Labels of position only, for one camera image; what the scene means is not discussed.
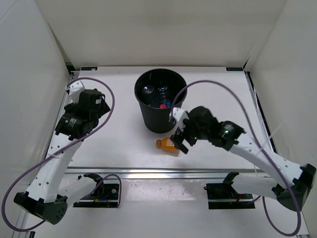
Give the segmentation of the clear bottle red label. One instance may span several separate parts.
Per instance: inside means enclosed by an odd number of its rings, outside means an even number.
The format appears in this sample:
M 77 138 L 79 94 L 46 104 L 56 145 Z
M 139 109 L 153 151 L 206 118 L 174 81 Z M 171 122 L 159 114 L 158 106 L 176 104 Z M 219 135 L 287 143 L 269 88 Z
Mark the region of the clear bottle red label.
M 168 108 L 167 104 L 162 103 L 159 105 L 159 109 L 167 109 L 167 108 Z

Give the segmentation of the clear unlabelled plastic bottle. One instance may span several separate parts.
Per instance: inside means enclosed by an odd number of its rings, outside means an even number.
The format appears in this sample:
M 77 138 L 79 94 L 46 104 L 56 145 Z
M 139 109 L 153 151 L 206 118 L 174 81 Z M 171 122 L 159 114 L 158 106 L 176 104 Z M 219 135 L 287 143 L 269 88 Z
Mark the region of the clear unlabelled plastic bottle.
M 142 89 L 142 95 L 144 97 L 153 97 L 155 96 L 155 88 L 152 85 L 146 85 Z

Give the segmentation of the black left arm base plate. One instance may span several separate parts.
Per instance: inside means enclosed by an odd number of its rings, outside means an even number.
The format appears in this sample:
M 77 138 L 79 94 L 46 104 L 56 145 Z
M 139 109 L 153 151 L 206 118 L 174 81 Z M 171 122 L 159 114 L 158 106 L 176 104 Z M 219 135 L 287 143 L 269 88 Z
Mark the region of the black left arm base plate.
M 91 194 L 85 195 L 72 206 L 75 208 L 117 208 L 120 199 L 120 184 L 104 183 Z

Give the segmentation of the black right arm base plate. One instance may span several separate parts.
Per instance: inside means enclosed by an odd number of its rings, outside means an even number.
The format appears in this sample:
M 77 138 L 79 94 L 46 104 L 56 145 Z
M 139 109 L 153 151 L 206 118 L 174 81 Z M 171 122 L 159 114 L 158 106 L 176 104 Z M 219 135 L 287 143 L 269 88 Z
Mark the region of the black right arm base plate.
M 207 183 L 204 190 L 209 210 L 255 209 L 255 199 L 251 194 L 238 194 L 222 183 Z

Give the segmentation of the orange juice bottle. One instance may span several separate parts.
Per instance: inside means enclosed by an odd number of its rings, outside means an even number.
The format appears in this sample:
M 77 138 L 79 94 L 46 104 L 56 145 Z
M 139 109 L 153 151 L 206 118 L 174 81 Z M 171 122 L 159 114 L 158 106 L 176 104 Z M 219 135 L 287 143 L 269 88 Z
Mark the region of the orange juice bottle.
M 170 138 L 158 139 L 156 141 L 156 147 L 158 149 L 162 149 L 163 151 L 170 153 L 179 152 L 179 150 L 174 146 L 174 143 L 170 140 Z

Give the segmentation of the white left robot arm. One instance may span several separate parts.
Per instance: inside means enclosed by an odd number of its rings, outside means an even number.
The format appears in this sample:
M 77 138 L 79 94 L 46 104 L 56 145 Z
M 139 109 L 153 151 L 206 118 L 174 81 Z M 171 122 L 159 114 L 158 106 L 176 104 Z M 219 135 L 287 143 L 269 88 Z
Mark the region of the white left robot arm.
M 105 95 L 97 89 L 84 89 L 77 102 L 64 107 L 51 141 L 50 160 L 39 169 L 25 192 L 18 192 L 14 203 L 30 214 L 53 225 L 64 217 L 67 208 L 85 196 L 99 198 L 104 186 L 97 174 L 84 174 L 70 185 L 60 187 L 61 180 L 72 157 L 83 142 L 83 137 L 97 127 L 99 119 L 110 112 Z

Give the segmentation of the clear bottle blue label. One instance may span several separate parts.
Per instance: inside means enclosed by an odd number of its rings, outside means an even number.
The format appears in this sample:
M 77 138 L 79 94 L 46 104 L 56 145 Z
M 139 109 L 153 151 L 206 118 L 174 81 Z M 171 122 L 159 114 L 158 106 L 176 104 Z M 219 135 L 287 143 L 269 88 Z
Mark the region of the clear bottle blue label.
M 167 86 L 159 86 L 157 88 L 158 105 L 164 103 L 168 107 L 171 106 L 170 90 Z

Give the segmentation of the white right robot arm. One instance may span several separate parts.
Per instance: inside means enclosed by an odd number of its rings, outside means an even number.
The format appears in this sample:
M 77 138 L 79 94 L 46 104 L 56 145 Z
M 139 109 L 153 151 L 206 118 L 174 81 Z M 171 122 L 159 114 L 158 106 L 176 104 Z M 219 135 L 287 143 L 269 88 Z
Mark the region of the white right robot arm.
M 299 165 L 271 150 L 260 148 L 242 127 L 231 121 L 218 121 L 203 106 L 190 112 L 175 107 L 169 116 L 177 123 L 170 139 L 184 154 L 188 153 L 184 141 L 193 146 L 198 140 L 206 140 L 244 158 L 269 175 L 256 178 L 230 172 L 222 182 L 222 192 L 226 197 L 249 193 L 275 199 L 292 211 L 302 210 L 314 185 L 317 170 L 313 165 Z

